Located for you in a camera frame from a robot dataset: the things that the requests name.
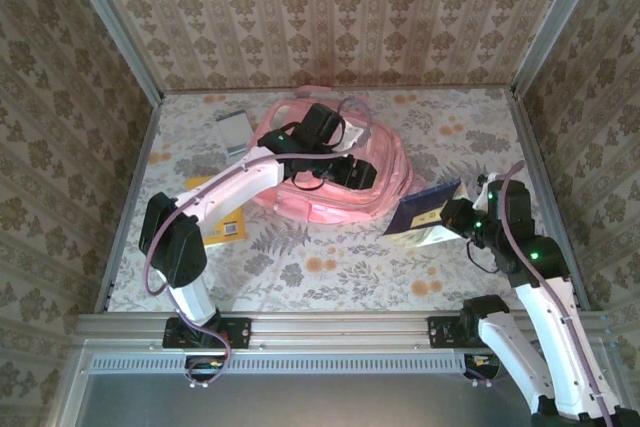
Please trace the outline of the thick navy book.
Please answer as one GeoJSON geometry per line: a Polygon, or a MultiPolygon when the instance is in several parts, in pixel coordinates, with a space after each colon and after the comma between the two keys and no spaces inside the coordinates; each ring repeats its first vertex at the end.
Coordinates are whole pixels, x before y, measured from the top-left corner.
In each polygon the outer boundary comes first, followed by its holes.
{"type": "Polygon", "coordinates": [[[408,195],[400,200],[382,236],[406,248],[460,239],[444,226],[440,214],[449,200],[461,198],[469,199],[469,195],[460,179],[408,195]]]}

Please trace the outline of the pink backpack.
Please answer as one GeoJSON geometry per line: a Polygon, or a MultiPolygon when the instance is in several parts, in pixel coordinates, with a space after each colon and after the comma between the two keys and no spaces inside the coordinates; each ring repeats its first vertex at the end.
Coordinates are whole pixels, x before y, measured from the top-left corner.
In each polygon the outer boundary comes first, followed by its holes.
{"type": "MultiPolygon", "coordinates": [[[[255,130],[249,145],[257,146],[264,134],[293,121],[301,121],[314,103],[320,103],[340,114],[346,121],[368,128],[368,139],[354,146],[356,159],[371,163],[377,170],[371,188],[353,190],[327,181],[320,189],[304,191],[290,180],[269,188],[254,197],[254,201],[267,210],[290,220],[315,224],[347,224],[379,218],[398,206],[400,199],[426,186],[423,177],[415,172],[400,136],[390,126],[369,119],[364,110],[368,99],[364,96],[335,100],[313,96],[307,89],[303,97],[296,96],[273,104],[255,130]]],[[[331,143],[338,142],[342,149],[340,130],[331,143]]],[[[310,173],[299,173],[296,183],[313,187],[321,183],[310,173]]]]}

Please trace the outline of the grey white notebook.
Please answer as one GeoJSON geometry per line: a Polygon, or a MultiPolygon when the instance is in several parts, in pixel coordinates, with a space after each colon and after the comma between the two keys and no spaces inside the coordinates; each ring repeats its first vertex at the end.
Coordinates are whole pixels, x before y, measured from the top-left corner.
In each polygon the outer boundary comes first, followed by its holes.
{"type": "Polygon", "coordinates": [[[242,154],[253,136],[249,117],[244,110],[238,110],[219,117],[216,125],[220,131],[221,142],[230,157],[242,154]]]}

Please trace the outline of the yellow paperback book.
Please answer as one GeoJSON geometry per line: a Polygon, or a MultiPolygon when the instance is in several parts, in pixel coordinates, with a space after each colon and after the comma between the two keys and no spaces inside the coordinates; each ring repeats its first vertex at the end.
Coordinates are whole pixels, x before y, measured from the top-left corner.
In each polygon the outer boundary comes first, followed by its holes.
{"type": "Polygon", "coordinates": [[[235,209],[218,223],[208,234],[203,236],[204,245],[211,247],[247,238],[244,211],[242,207],[235,209]]]}

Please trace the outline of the floral tablecloth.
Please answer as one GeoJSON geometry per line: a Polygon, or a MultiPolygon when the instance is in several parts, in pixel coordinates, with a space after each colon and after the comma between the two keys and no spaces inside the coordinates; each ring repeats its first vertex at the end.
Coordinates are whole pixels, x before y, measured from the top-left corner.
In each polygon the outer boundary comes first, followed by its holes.
{"type": "MultiPolygon", "coordinates": [[[[141,178],[110,312],[166,312],[166,296],[145,271],[138,248],[149,198],[176,195],[191,178],[227,164],[218,118],[243,111],[260,122],[286,92],[173,94],[161,106],[141,178]]],[[[428,186],[461,180],[469,191],[481,174],[504,172],[533,151],[521,143],[516,103],[506,88],[370,90],[374,117],[401,137],[428,186]]],[[[519,301],[490,252],[457,239],[422,247],[384,234],[388,217],[341,226],[282,218],[254,203],[243,208],[247,236],[208,248],[205,284],[223,311],[456,310],[471,297],[519,301]]]]}

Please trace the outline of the grey metal shelf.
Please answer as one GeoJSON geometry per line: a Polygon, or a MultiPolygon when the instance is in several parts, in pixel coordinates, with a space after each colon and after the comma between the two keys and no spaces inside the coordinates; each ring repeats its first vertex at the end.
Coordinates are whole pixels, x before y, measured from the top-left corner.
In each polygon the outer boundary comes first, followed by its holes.
{"type": "Polygon", "coordinates": [[[76,427],[531,427],[508,379],[460,375],[227,375],[207,389],[180,375],[89,380],[76,427]]]}

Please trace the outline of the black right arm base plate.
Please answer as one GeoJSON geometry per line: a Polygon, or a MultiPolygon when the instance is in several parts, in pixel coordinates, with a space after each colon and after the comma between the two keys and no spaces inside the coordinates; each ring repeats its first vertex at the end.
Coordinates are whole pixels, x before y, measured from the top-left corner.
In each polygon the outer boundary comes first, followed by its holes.
{"type": "Polygon", "coordinates": [[[487,348],[481,338],[481,328],[495,326],[508,338],[516,332],[515,320],[504,312],[497,312],[485,318],[455,316],[435,316],[427,319],[430,347],[444,348],[487,348]]]}

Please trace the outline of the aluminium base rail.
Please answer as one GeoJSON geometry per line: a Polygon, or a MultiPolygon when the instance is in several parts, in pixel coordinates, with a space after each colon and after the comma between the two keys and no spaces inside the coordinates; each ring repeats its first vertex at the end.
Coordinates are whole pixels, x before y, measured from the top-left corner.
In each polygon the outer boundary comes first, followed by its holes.
{"type": "MultiPolygon", "coordinates": [[[[428,319],[454,311],[408,312],[225,312],[249,318],[248,353],[418,353],[430,347],[428,319]]],[[[168,312],[107,312],[82,315],[76,335],[86,346],[109,351],[157,352],[168,312]]]]}

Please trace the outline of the aluminium frame post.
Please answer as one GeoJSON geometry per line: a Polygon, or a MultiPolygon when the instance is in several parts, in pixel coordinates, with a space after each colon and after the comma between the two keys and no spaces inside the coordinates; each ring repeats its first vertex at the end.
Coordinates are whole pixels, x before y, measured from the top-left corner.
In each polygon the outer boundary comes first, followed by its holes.
{"type": "Polygon", "coordinates": [[[514,94],[524,94],[559,39],[579,0],[553,0],[511,83],[514,94]]]}
{"type": "Polygon", "coordinates": [[[149,100],[151,107],[158,107],[164,94],[154,80],[147,67],[140,49],[126,26],[124,17],[117,12],[114,0],[89,0],[115,42],[122,57],[127,62],[132,74],[149,100]]]}

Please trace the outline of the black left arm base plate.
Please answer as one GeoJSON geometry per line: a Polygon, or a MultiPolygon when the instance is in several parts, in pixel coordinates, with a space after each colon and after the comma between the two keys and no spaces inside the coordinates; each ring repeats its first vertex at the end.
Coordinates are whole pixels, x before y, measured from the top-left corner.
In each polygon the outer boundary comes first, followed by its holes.
{"type": "MultiPolygon", "coordinates": [[[[222,318],[215,327],[233,349],[247,349],[251,338],[250,318],[222,318]]],[[[213,349],[223,344],[214,337],[187,326],[179,317],[166,321],[162,346],[166,349],[213,349]]]]}

